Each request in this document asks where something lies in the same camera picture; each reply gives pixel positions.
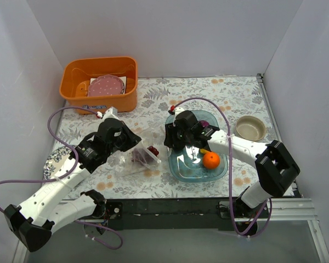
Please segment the clear zip top bag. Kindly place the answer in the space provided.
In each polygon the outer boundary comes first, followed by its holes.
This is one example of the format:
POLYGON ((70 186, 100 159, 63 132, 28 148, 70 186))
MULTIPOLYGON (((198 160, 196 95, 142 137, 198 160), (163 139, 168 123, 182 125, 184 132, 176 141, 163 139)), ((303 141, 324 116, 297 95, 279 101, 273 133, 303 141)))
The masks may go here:
POLYGON ((147 170, 156 170, 161 164, 161 129, 147 128, 136 133, 141 141, 126 152, 117 151, 108 158, 107 164, 119 175, 131 175, 147 170))

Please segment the dark red grape bunch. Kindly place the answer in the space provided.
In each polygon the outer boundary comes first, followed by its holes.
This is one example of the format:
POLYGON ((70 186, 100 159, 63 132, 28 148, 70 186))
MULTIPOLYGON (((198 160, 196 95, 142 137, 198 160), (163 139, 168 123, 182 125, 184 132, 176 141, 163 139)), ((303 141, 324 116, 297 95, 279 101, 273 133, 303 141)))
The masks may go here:
POLYGON ((146 150, 144 148, 136 148, 132 152, 132 162, 150 164, 156 161, 158 154, 159 151, 153 146, 147 147, 146 150))

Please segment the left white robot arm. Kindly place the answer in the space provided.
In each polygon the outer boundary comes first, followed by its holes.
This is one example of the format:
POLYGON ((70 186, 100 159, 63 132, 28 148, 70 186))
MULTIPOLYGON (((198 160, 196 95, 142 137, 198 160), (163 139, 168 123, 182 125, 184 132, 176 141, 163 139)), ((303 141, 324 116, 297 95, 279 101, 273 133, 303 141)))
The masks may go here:
POLYGON ((76 200, 60 205, 64 197, 89 177, 115 152, 126 152, 141 142, 123 121, 107 118, 96 132, 88 134, 70 153, 58 180, 46 182, 26 201, 4 210, 11 231, 30 252, 41 249, 60 228, 85 216, 100 219, 106 199, 96 190, 82 192, 76 200))

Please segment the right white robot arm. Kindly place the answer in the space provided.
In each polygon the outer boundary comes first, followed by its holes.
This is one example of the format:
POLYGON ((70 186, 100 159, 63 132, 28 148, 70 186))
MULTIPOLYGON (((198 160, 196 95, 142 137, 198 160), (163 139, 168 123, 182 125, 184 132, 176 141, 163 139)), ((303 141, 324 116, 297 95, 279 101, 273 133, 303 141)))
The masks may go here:
POLYGON ((244 218, 271 197, 281 198, 300 173, 300 168, 277 140, 268 144, 230 136, 213 125, 204 126, 192 111, 184 110, 165 125, 164 145, 179 151, 186 146, 232 155, 256 169, 258 182, 246 188, 233 201, 233 210, 244 218))

